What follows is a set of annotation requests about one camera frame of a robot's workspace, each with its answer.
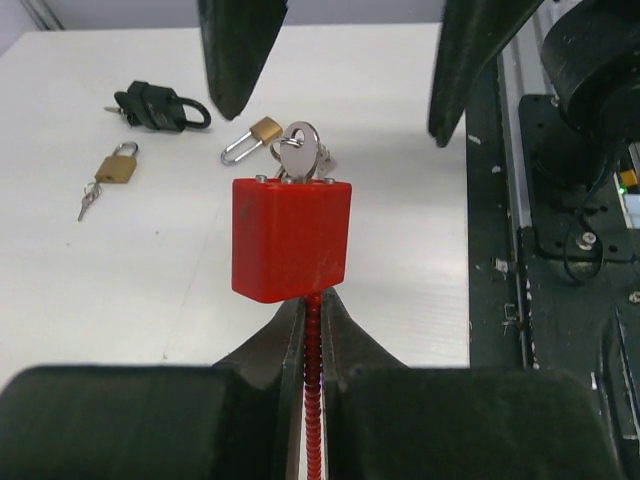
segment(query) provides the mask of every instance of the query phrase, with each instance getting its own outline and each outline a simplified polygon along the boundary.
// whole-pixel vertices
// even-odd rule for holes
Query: brass padlock
[[[122,151],[131,149],[131,154],[123,155]],[[124,142],[116,147],[111,156],[104,159],[102,165],[95,174],[98,183],[128,183],[133,175],[138,161],[138,144],[135,142]]]
[[[239,161],[241,161],[244,157],[253,152],[256,148],[260,146],[268,146],[271,143],[271,140],[276,138],[278,135],[282,134],[282,127],[271,117],[264,117],[262,120],[254,124],[247,133],[245,133],[238,140],[233,142],[227,148],[222,151],[220,155],[220,160],[223,165],[227,167],[230,165],[235,165]],[[240,153],[234,158],[229,158],[229,154],[232,150],[234,150],[238,145],[244,142],[249,137],[253,137],[256,139],[256,143],[254,143],[251,147]]]

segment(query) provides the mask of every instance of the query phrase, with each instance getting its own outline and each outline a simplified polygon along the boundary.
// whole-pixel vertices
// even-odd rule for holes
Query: white tabletop
[[[411,365],[468,364],[465,138],[426,134],[437,25],[286,27],[252,100],[209,133],[129,129],[102,110],[133,80],[211,106],[197,30],[28,33],[0,57],[0,385],[34,364],[211,364],[267,322],[230,288],[231,181],[266,149],[220,151],[264,115],[307,120],[353,184],[353,318]],[[82,189],[116,144],[128,185]]]

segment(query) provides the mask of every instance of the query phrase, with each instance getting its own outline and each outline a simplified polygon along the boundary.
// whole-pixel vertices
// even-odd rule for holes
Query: black padlock
[[[119,113],[132,127],[144,125],[151,130],[182,132],[185,128],[202,130],[211,124],[211,114],[200,102],[179,97],[173,88],[134,81],[126,92],[116,92],[118,107],[105,107]],[[184,107],[191,107],[202,115],[202,121],[187,120]]]

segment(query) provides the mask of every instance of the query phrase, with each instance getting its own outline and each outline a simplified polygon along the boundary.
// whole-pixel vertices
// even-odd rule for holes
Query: screw
[[[584,232],[580,237],[576,239],[576,243],[580,250],[591,250],[595,245],[598,237],[593,232]]]

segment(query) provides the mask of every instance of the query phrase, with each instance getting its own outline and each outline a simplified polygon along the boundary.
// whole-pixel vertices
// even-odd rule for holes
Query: red lock body
[[[344,280],[351,184],[233,182],[231,286],[262,303]]]

